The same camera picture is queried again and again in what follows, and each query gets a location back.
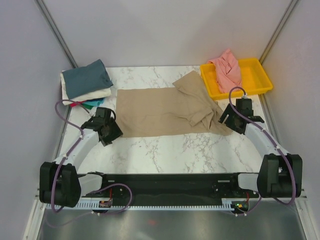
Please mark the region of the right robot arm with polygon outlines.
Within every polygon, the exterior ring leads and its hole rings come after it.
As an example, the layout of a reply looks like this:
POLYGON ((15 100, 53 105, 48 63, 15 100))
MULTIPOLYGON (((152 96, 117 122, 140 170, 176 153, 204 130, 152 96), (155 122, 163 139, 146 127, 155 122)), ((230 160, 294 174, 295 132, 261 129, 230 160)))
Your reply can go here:
POLYGON ((220 123, 246 136, 253 143, 262 163, 259 173, 240 173, 229 184, 235 197, 252 190, 263 198, 298 198, 302 192, 303 161, 298 154, 291 154, 269 133, 265 121, 254 116, 252 100, 238 98, 223 111, 220 123))

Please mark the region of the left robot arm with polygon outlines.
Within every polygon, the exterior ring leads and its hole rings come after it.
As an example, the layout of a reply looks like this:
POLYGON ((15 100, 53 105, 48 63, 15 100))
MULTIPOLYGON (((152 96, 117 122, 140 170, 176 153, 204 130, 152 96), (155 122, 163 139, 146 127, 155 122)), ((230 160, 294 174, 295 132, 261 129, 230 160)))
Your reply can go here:
POLYGON ((52 162, 44 162, 39 170, 39 200, 51 206, 73 208, 80 198, 94 192, 106 196, 110 185, 100 172, 78 173, 78 170, 98 144, 104 147, 121 137, 123 132, 116 123, 116 113, 106 107, 98 107, 95 114, 84 122, 79 136, 52 162))

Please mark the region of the beige t shirt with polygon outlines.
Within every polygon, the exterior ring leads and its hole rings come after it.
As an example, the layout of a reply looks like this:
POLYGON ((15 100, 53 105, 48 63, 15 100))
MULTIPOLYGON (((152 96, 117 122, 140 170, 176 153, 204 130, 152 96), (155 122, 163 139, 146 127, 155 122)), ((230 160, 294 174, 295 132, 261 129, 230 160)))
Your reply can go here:
POLYGON ((222 113, 194 70, 172 87, 117 91, 116 123, 125 138, 192 133, 228 136, 232 130, 219 123, 222 113))

